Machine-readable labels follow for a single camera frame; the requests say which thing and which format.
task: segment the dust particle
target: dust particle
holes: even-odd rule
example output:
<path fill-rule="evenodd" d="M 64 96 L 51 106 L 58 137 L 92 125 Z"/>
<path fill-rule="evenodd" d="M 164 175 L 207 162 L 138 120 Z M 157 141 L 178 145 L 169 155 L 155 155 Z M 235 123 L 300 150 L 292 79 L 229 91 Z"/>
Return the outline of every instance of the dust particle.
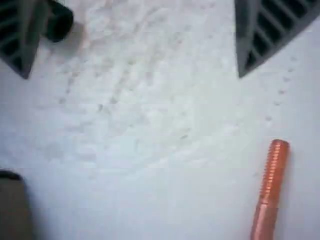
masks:
<path fill-rule="evenodd" d="M 116 99 L 115 97 L 112 97 L 109 102 L 110 102 L 110 104 L 117 104 L 118 99 Z"/>
<path fill-rule="evenodd" d="M 295 56 L 290 57 L 291 62 L 296 62 L 297 58 Z"/>
<path fill-rule="evenodd" d="M 289 77 L 286 77 L 286 76 L 285 76 L 285 77 L 283 78 L 283 81 L 284 81 L 285 83 L 288 83 L 288 82 L 291 81 L 291 79 L 290 79 Z"/>
<path fill-rule="evenodd" d="M 137 62 L 136 62 L 136 60 L 135 59 L 129 59 L 128 60 L 128 64 L 130 65 L 130 66 L 133 66 L 133 65 L 135 65 Z"/>
<path fill-rule="evenodd" d="M 189 135 L 186 134 L 186 135 L 181 136 L 180 139 L 183 140 L 183 139 L 186 139 L 187 137 L 189 137 Z"/>
<path fill-rule="evenodd" d="M 265 120 L 266 120 L 267 122 L 271 122 L 271 121 L 272 121 L 272 117 L 271 117 L 271 116 L 266 116 L 266 117 L 265 117 Z"/>
<path fill-rule="evenodd" d="M 102 109 L 104 109 L 104 105 L 103 104 L 98 104 L 98 112 L 101 112 Z"/>
<path fill-rule="evenodd" d="M 65 104 L 66 103 L 66 98 L 65 97 L 61 97 L 60 99 L 59 99 L 59 104 Z"/>

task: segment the copper threaded rod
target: copper threaded rod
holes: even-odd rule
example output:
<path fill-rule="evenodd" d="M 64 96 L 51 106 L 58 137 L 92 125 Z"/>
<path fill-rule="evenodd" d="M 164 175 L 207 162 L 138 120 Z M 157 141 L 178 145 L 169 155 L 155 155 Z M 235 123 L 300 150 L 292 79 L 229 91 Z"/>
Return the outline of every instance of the copper threaded rod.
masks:
<path fill-rule="evenodd" d="M 253 219 L 251 240 L 273 240 L 274 238 L 281 184 L 289 148 L 289 143 L 283 140 L 276 139 L 270 144 L 262 187 Z"/>

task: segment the vent slot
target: vent slot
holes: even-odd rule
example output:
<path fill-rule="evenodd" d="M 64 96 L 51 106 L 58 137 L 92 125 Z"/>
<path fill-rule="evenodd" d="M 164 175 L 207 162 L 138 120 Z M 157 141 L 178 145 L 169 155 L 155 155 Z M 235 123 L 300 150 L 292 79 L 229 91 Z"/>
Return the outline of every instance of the vent slot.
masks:
<path fill-rule="evenodd" d="M 17 39 L 9 42 L 2 49 L 3 53 L 7 56 L 14 54 L 19 49 L 19 41 Z"/>
<path fill-rule="evenodd" d="M 290 9 L 290 11 L 294 13 L 294 15 L 297 16 L 298 18 L 302 18 L 307 12 L 305 7 L 297 0 L 278 0 L 278 1 L 281 1 L 283 5 L 285 5 L 288 9 Z"/>
<path fill-rule="evenodd" d="M 10 38 L 10 36 L 16 34 L 17 30 L 18 26 L 16 24 L 0 28 L 0 45 L 2 41 L 5 41 L 6 38 Z"/>
<path fill-rule="evenodd" d="M 17 57 L 13 60 L 13 64 L 15 65 L 16 68 L 18 68 L 20 71 L 22 70 L 22 59 L 21 57 Z"/>
<path fill-rule="evenodd" d="M 248 55 L 248 59 L 246 61 L 245 67 L 247 69 L 251 68 L 255 64 L 256 61 L 257 61 L 257 58 L 254 56 L 253 52 L 251 51 Z"/>
<path fill-rule="evenodd" d="M 287 31 L 293 27 L 293 20 L 272 0 L 263 0 L 262 5 Z"/>
<path fill-rule="evenodd" d="M 267 43 L 257 32 L 253 36 L 253 46 L 260 55 L 264 55 L 268 51 Z"/>
<path fill-rule="evenodd" d="M 261 13 L 258 15 L 258 25 L 274 44 L 280 40 L 280 31 Z"/>

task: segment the dark object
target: dark object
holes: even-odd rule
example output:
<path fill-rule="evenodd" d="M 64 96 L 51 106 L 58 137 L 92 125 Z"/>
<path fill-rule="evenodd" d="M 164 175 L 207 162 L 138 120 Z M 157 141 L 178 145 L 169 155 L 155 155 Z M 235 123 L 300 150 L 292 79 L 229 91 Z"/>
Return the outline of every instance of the dark object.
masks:
<path fill-rule="evenodd" d="M 40 35 L 59 42 L 73 22 L 73 12 L 54 0 L 0 0 L 0 58 L 27 79 Z"/>
<path fill-rule="evenodd" d="M 239 76 L 263 64 L 319 13 L 320 0 L 235 0 Z"/>
<path fill-rule="evenodd" d="M 0 239 L 36 239 L 23 180 L 4 170 L 0 170 Z"/>

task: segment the white table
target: white table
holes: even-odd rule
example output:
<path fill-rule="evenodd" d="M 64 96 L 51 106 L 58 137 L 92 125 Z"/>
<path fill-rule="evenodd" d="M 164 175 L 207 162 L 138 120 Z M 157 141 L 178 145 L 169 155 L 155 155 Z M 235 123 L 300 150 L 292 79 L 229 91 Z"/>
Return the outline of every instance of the white table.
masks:
<path fill-rule="evenodd" d="M 273 138 L 275 239 L 319 238 L 319 20 L 238 79 L 232 0 L 65 2 L 78 48 L 42 42 L 29 81 L 0 63 L 0 166 L 42 239 L 247 240 Z"/>

